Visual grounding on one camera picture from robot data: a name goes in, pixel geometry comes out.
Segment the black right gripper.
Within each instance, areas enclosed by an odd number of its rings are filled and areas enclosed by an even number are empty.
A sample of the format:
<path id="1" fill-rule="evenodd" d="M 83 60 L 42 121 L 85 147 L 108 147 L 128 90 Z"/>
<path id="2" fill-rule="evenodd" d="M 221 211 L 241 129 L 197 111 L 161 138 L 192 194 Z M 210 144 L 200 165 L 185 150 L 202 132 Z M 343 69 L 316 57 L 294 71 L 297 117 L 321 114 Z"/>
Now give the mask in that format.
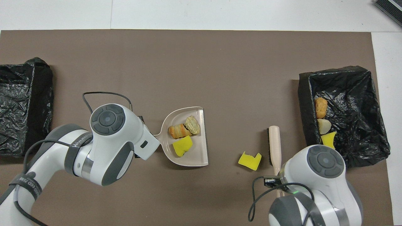
<path id="1" fill-rule="evenodd" d="M 263 177 L 263 179 L 264 179 L 264 186 L 266 186 L 267 188 L 274 188 L 276 186 L 280 186 L 286 183 L 286 179 L 283 178 L 282 176 Z"/>

